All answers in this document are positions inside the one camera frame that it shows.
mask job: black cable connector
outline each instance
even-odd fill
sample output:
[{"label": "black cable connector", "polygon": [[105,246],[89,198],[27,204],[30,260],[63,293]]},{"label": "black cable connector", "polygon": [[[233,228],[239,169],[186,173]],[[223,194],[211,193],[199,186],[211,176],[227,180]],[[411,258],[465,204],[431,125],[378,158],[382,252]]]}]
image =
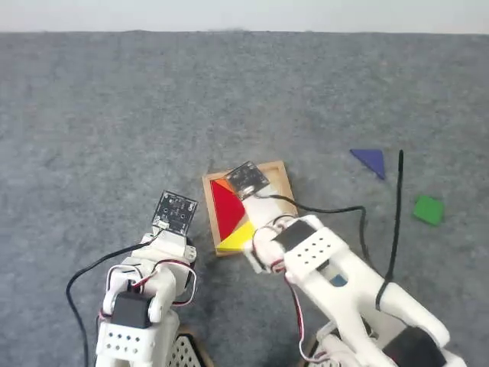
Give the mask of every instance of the black cable connector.
[{"label": "black cable connector", "polygon": [[404,172],[404,152],[399,151],[399,161],[397,164],[397,198],[396,198],[396,217],[394,222],[394,238],[392,241],[392,249],[390,250],[389,268],[384,276],[384,283],[379,289],[375,297],[375,308],[381,310],[381,299],[387,288],[387,285],[394,278],[394,267],[396,266],[397,244],[399,243],[400,232],[400,211],[402,208],[402,191],[403,191],[403,172]]}]

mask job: wooden tray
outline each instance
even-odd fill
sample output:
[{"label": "wooden tray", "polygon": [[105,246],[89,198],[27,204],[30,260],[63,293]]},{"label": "wooden tray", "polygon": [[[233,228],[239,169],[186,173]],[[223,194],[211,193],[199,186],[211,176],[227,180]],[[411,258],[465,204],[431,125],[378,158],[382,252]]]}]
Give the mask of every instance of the wooden tray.
[{"label": "wooden tray", "polygon": [[[278,191],[280,195],[284,195],[293,199],[292,190],[290,189],[289,177],[285,171],[285,165],[282,161],[268,162],[258,164],[260,171],[264,173],[271,185]],[[211,181],[224,177],[226,172],[218,172],[216,174],[207,174],[202,178],[204,184],[204,196],[206,198],[207,211],[209,212],[209,221],[211,224],[212,238],[214,240],[214,248],[221,243],[221,236],[219,235],[219,228],[217,224],[217,216],[215,215],[214,199],[212,198]],[[297,208],[285,201],[279,202],[280,207],[284,212],[297,214]],[[226,256],[239,254],[240,252],[220,252],[215,250],[217,256]]]}]

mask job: white wall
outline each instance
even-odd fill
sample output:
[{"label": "white wall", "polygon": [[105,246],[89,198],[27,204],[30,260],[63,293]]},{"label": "white wall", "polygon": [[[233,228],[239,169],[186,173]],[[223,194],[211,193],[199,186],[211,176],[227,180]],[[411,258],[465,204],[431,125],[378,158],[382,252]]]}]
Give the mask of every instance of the white wall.
[{"label": "white wall", "polygon": [[489,34],[489,0],[0,0],[0,31]]}]

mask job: yellow triangle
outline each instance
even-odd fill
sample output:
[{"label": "yellow triangle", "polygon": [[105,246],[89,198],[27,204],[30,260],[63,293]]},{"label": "yellow triangle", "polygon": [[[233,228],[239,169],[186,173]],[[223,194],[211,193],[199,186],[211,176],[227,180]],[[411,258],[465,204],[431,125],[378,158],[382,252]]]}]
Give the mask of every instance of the yellow triangle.
[{"label": "yellow triangle", "polygon": [[236,229],[227,239],[218,244],[218,251],[241,251],[243,245],[251,240],[254,228],[248,220],[243,226]]}]

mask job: red triangle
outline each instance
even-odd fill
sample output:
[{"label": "red triangle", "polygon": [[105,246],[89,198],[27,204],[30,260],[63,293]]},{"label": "red triangle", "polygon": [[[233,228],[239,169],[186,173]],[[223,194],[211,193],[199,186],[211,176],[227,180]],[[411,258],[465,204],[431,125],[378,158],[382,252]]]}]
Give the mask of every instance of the red triangle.
[{"label": "red triangle", "polygon": [[228,189],[211,181],[212,198],[214,199],[215,216],[219,227],[221,241],[233,233],[241,218],[245,215],[245,207]]}]

